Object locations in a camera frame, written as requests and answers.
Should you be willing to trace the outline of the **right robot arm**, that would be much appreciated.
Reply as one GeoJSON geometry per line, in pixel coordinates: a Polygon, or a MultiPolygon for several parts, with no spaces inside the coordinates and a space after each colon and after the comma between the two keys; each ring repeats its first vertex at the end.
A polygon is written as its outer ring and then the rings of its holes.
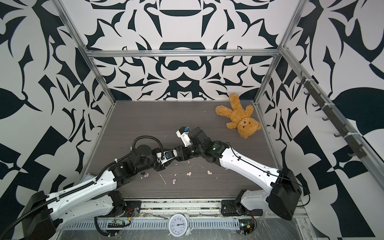
{"type": "Polygon", "coordinates": [[[290,221],[299,199],[307,189],[287,167],[276,169],[260,164],[235,151],[230,143],[212,141],[203,130],[181,127],[176,132],[183,145],[176,149],[179,161],[202,157],[207,162],[232,170],[257,184],[262,191],[246,190],[237,204],[248,211],[269,208],[278,217],[290,221]]]}

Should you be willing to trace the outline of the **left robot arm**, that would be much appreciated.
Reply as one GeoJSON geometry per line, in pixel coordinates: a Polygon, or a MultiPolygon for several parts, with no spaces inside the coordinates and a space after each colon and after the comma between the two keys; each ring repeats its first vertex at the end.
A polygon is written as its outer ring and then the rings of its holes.
{"type": "Polygon", "coordinates": [[[137,146],[141,139],[136,138],[128,154],[106,165],[97,176],[49,195],[42,191],[34,194],[26,211],[6,227],[1,239],[6,240],[11,230],[22,225],[25,240],[49,240],[57,232],[84,219],[124,214],[127,205],[117,191],[119,187],[131,182],[139,173],[149,169],[164,170],[173,160],[183,157],[182,148],[165,150],[155,137],[150,139],[158,143],[158,148],[137,146]]]}

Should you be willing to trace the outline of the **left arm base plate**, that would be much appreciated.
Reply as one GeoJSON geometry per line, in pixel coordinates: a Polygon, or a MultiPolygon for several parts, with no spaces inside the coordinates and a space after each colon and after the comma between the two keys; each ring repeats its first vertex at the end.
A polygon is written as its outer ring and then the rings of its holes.
{"type": "Polygon", "coordinates": [[[138,215],[141,212],[142,202],[137,200],[128,200],[125,201],[125,214],[124,216],[131,217],[134,215],[138,215]]]}

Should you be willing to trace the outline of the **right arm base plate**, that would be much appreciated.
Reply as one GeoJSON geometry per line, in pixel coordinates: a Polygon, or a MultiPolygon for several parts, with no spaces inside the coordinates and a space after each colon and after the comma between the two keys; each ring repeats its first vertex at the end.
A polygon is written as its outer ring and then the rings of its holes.
{"type": "Polygon", "coordinates": [[[225,217],[237,216],[262,216],[264,211],[262,209],[247,210],[240,202],[236,200],[222,200],[221,201],[221,214],[225,217]]]}

